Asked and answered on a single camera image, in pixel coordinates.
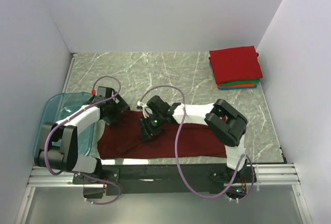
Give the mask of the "dark red t shirt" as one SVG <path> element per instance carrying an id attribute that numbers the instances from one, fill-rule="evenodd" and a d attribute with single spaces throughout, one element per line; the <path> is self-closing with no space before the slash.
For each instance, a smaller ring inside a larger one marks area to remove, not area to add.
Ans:
<path id="1" fill-rule="evenodd" d="M 139 119 L 142 112 L 126 110 L 117 123 L 106 125 L 97 142 L 101 159 L 174 158 L 175 136 L 178 124 L 164 124 L 162 132 L 149 142 L 142 142 Z M 178 143 L 179 157 L 210 156 L 225 158 L 225 146 L 214 137 L 208 126 L 184 124 Z"/>

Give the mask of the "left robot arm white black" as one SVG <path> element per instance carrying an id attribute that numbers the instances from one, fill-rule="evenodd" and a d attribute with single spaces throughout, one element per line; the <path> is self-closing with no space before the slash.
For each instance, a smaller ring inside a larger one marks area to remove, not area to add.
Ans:
<path id="1" fill-rule="evenodd" d="M 49 168 L 56 175 L 60 172 L 83 173 L 89 182 L 99 183 L 103 179 L 101 160 L 79 152 L 79 135 L 99 120 L 108 125 L 115 124 L 129 109 L 129 104 L 115 89 L 98 87 L 97 93 L 80 102 L 75 112 L 41 125 L 34 152 L 35 165 Z"/>

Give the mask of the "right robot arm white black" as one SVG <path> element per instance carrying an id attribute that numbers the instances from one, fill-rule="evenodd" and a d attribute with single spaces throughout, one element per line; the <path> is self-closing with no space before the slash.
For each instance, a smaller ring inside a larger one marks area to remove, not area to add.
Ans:
<path id="1" fill-rule="evenodd" d="M 147 103 L 138 101 L 138 109 L 143 113 L 139 119 L 143 142 L 157 137 L 164 124 L 205 125 L 225 145 L 229 180 L 239 182 L 245 176 L 247 160 L 242 155 L 246 153 L 244 136 L 248 121 L 227 101 L 218 99 L 215 103 L 203 105 L 179 102 L 169 105 L 156 95 Z"/>

